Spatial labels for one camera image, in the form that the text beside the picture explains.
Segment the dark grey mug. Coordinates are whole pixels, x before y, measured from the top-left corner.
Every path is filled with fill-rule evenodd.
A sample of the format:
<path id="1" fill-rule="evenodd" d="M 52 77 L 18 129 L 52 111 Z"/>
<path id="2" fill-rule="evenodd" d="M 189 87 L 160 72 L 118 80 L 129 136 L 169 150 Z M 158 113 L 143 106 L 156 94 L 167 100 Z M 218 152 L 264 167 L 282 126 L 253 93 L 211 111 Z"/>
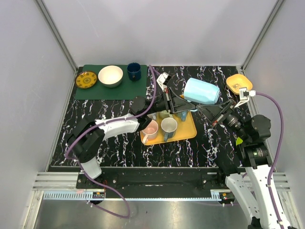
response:
<path id="1" fill-rule="evenodd" d="M 177 121 L 172 117 L 167 117 L 161 122 L 161 129 L 163 132 L 163 140 L 167 142 L 170 138 L 175 136 L 178 127 Z"/>

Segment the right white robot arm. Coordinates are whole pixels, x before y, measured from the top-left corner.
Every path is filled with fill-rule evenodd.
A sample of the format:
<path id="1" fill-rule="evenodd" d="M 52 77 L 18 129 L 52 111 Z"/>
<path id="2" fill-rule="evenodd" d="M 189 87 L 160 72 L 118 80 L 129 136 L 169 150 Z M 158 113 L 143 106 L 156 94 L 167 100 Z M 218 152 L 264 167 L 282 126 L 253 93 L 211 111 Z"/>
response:
<path id="1" fill-rule="evenodd" d="M 274 163 L 264 144 L 271 136 L 271 121 L 264 115 L 257 114 L 244 120 L 235 111 L 235 102 L 229 100 L 216 105 L 197 105 L 213 127 L 223 124 L 236 133 L 242 140 L 237 145 L 237 156 L 250 178 L 253 190 L 244 184 L 237 168 L 223 162 L 217 166 L 222 174 L 216 177 L 218 187 L 229 188 L 238 201 L 250 229 L 291 229 L 292 225 L 285 215 L 277 194 L 273 178 Z"/>

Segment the light blue mug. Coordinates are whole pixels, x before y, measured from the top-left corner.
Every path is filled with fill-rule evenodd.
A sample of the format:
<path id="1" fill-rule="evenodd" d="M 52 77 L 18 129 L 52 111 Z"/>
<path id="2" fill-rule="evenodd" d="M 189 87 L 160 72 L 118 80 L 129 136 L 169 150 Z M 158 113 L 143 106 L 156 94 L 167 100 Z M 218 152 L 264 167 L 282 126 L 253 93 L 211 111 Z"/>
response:
<path id="1" fill-rule="evenodd" d="M 195 78 L 188 79 L 184 87 L 184 99 L 204 105 L 215 105 L 219 99 L 218 86 Z"/>

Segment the blue butterfly mug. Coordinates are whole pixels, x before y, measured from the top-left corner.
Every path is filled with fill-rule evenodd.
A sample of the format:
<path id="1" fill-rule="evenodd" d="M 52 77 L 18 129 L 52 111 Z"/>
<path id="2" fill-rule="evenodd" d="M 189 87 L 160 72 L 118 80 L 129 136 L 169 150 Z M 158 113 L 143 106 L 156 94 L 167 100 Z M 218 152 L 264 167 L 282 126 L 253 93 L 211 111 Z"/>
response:
<path id="1" fill-rule="evenodd" d="M 189 113 L 189 111 L 179 112 L 179 113 L 177 113 L 177 117 L 180 118 L 180 120 L 181 120 L 182 122 L 185 122 L 188 113 Z"/>

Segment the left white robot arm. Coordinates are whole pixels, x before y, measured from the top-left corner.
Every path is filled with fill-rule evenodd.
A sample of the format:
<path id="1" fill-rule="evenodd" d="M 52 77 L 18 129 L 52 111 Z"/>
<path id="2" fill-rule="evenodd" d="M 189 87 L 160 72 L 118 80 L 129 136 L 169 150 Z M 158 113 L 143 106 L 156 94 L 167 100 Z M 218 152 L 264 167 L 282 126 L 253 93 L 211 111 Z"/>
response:
<path id="1" fill-rule="evenodd" d="M 167 88 L 160 96 L 153 96 L 151 100 L 137 96 L 132 100 L 130 112 L 124 116 L 104 120 L 82 119 L 72 131 L 67 140 L 68 150 L 65 157 L 79 162 L 81 170 L 87 174 L 86 183 L 93 189 L 103 183 L 102 169 L 97 162 L 97 152 L 102 141 L 125 133 L 144 130 L 152 119 L 148 116 L 156 112 L 167 110 L 176 114 L 195 109 L 195 104 L 176 95 L 171 88 Z"/>

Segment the pink mug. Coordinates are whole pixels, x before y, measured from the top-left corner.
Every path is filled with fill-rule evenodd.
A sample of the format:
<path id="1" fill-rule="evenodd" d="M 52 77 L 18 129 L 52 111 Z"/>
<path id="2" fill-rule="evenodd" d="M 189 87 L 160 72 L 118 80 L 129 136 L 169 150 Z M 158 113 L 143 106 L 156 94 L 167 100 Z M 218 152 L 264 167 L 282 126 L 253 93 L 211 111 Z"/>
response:
<path id="1" fill-rule="evenodd" d="M 142 134 L 142 143 L 146 144 L 148 141 L 154 140 L 158 135 L 158 123 L 152 120 L 148 126 L 141 131 Z"/>

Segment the light green mug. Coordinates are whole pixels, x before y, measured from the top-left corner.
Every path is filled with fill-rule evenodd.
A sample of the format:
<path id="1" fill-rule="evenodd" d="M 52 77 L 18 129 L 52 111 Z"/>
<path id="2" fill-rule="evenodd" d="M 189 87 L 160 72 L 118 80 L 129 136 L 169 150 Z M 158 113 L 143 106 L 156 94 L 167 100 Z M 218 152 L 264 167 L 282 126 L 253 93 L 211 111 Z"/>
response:
<path id="1" fill-rule="evenodd" d="M 156 112 L 156 113 L 152 113 L 152 114 L 148 114 L 147 115 L 149 118 L 151 118 L 152 120 L 157 120 L 158 118 L 160 119 L 165 119 L 165 118 L 173 118 L 173 115 L 170 114 L 168 111 L 166 110 L 163 110 L 163 111 L 160 111 L 160 112 Z"/>

